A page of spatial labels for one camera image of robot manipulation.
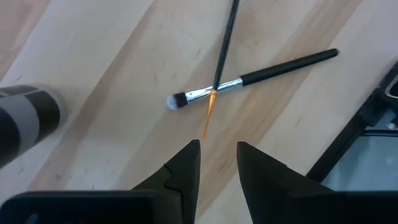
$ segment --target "white bristles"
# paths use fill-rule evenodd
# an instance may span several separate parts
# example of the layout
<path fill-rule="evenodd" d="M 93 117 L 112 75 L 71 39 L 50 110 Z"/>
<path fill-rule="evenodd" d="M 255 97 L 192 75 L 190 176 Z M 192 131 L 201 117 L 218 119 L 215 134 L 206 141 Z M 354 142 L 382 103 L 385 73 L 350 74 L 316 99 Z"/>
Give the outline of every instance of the white bristles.
<path fill-rule="evenodd" d="M 167 107 L 170 110 L 178 110 L 177 101 L 173 95 L 167 98 Z"/>

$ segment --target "wooden table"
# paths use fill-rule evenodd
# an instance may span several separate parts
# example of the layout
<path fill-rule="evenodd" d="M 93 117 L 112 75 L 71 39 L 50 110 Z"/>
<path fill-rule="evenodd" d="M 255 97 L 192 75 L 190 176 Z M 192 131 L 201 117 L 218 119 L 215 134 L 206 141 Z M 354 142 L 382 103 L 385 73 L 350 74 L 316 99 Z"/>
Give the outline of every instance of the wooden table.
<path fill-rule="evenodd" d="M 131 189 L 191 139 L 206 102 L 166 98 L 213 80 L 231 0 L 5 0 L 1 85 L 44 83 L 66 125 L 0 170 L 26 190 Z M 223 80 L 329 48 L 333 60 L 222 95 L 201 144 L 198 223 L 247 223 L 236 143 L 306 174 L 398 55 L 398 1 L 242 0 Z"/>

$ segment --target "gray stripe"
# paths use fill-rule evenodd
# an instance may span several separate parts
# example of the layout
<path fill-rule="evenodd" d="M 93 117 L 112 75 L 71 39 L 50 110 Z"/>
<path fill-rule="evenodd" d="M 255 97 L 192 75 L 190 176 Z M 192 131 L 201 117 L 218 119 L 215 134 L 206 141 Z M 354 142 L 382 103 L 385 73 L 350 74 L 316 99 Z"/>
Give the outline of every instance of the gray stripe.
<path fill-rule="evenodd" d="M 62 99 L 62 97 L 55 90 L 51 89 L 50 87 L 48 87 L 46 85 L 33 84 L 30 86 L 36 87 L 40 90 L 47 92 L 55 100 L 55 102 L 58 105 L 58 109 L 60 110 L 60 122 L 58 124 L 58 128 L 61 125 L 63 125 L 65 120 L 67 119 L 67 108 L 65 106 L 65 102 Z"/>
<path fill-rule="evenodd" d="M 17 124 L 21 135 L 19 153 L 31 148 L 39 135 L 39 118 L 30 101 L 22 96 L 8 96 L 0 98 L 0 107 L 4 109 Z"/>

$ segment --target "wood grain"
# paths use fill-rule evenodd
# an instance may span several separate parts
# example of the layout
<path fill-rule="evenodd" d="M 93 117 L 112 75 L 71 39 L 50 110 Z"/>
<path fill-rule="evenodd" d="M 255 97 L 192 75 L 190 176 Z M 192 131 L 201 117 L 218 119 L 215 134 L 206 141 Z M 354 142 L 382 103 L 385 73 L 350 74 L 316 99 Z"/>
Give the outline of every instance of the wood grain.
<path fill-rule="evenodd" d="M 130 189 L 200 138 L 206 102 L 169 111 L 165 100 L 211 84 L 230 4 L 52 0 L 2 85 L 52 86 L 69 119 L 0 170 L 0 200 L 25 190 Z M 333 47 L 341 55 L 220 95 L 201 143 L 198 223 L 249 222 L 238 141 L 308 172 L 396 59 L 397 6 L 241 1 L 224 81 Z"/>

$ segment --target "black metal frame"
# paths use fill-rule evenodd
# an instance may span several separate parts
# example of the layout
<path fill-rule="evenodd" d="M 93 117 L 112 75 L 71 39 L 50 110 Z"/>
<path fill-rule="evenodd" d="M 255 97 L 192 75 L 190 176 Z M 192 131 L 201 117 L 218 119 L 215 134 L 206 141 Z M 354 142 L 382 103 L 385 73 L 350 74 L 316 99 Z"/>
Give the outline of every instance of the black metal frame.
<path fill-rule="evenodd" d="M 306 177 L 322 182 L 353 143 L 362 136 L 368 126 L 375 126 L 389 109 L 396 110 L 396 101 L 385 94 L 386 88 L 398 75 L 398 62 L 382 79 L 377 88 L 340 132 Z"/>

